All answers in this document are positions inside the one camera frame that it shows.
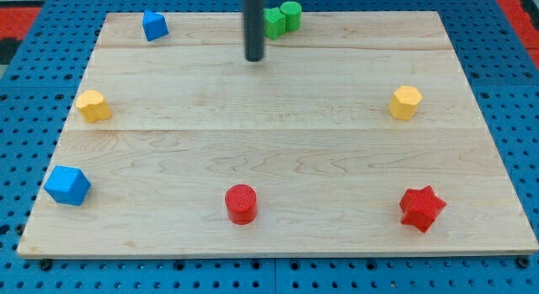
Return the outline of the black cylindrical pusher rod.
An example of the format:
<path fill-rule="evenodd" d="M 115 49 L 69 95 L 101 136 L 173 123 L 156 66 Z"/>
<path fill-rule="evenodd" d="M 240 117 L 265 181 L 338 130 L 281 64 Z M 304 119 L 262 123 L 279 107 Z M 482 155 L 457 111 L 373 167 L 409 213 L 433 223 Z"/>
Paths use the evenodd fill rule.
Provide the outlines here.
<path fill-rule="evenodd" d="M 244 58 L 264 58 L 264 0 L 243 0 Z"/>

